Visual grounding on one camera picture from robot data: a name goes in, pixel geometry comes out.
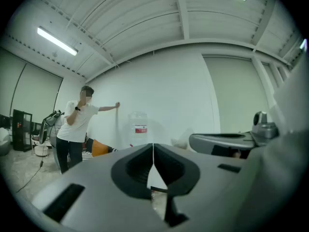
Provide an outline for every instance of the ceiling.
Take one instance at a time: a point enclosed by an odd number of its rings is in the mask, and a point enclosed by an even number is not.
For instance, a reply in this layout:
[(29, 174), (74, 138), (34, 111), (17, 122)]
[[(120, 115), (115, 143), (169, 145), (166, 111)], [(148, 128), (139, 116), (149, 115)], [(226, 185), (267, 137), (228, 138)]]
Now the ceiling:
[[(37, 34), (42, 26), (73, 56)], [(85, 79), (178, 44), (227, 43), (293, 65), (303, 37), (278, 0), (26, 0), (5, 37)]]

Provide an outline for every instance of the hair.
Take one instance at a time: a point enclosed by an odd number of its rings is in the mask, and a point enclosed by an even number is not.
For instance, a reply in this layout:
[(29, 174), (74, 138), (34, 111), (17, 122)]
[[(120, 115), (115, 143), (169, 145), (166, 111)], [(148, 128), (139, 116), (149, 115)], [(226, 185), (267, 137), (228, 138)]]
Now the hair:
[(91, 87), (89, 86), (83, 86), (81, 92), (86, 91), (87, 94), (90, 94), (91, 96), (95, 92)]

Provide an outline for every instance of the red label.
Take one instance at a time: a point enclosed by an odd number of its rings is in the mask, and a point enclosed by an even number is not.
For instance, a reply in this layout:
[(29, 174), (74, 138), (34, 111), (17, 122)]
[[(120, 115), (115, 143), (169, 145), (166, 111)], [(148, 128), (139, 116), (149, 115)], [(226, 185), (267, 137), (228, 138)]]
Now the red label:
[(137, 129), (137, 128), (135, 128), (135, 133), (147, 133), (147, 128), (145, 128), (145, 129)]

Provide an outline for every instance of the black pants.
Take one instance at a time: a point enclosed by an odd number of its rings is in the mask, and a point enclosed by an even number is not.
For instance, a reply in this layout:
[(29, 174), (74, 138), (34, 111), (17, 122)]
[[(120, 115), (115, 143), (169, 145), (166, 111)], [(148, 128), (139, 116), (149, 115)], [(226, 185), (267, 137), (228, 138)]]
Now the black pants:
[(83, 144), (77, 142), (69, 142), (57, 138), (56, 140), (56, 149), (57, 149), (57, 156), (60, 165), (61, 173), (67, 171), (68, 168), (68, 153), (70, 154), (71, 158), (71, 167), (74, 167), (76, 164), (83, 161), (82, 151), (83, 151)]

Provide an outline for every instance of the hand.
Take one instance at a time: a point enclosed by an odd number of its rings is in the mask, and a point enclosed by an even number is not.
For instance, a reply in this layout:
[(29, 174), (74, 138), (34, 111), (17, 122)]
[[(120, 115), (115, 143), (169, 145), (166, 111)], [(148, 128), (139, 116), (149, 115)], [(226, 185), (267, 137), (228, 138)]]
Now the hand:
[(79, 102), (77, 103), (77, 107), (79, 109), (81, 109), (82, 106), (85, 106), (86, 105), (86, 100), (85, 99), (81, 99), (79, 100)]

